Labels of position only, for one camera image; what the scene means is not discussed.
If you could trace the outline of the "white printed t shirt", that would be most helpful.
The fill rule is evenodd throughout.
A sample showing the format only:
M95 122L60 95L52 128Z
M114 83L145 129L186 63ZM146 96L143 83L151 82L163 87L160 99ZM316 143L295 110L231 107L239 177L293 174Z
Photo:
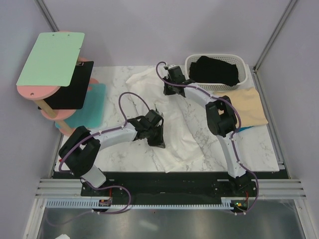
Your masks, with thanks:
M204 154L186 125L182 111L174 96L163 93L164 82L155 68L133 74L126 81L127 88L142 97L150 109L163 114L163 140L165 148L153 151L165 172L178 171Z

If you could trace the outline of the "beige t shirt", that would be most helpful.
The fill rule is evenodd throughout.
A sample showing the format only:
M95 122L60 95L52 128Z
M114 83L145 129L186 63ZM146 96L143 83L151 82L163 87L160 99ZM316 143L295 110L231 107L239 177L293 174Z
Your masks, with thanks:
M254 87L232 91L214 91L217 96L228 96L238 111L241 127L267 125L259 93Z

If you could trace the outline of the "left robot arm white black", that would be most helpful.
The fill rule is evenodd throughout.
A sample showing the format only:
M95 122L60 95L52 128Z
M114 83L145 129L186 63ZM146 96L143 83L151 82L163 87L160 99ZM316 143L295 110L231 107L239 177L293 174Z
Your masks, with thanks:
M74 176L85 180L99 196L109 192L109 183L102 171L94 165L99 151L124 142L146 139L149 146L165 148L163 116L149 110L144 116L126 121L125 125L92 132L84 126L75 129L60 148L60 166L66 164Z

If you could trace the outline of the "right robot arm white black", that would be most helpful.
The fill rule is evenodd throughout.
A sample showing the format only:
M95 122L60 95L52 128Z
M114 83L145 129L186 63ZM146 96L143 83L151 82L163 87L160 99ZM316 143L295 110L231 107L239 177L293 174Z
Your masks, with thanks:
M218 97L210 94L197 83L187 80L179 66L164 64L167 76L160 77L164 82L165 95L181 95L202 106L206 112L207 126L222 147L229 175L228 190L240 196L249 184L249 170L241 165L240 154L236 149L235 133L241 126L239 113L232 106L228 96Z

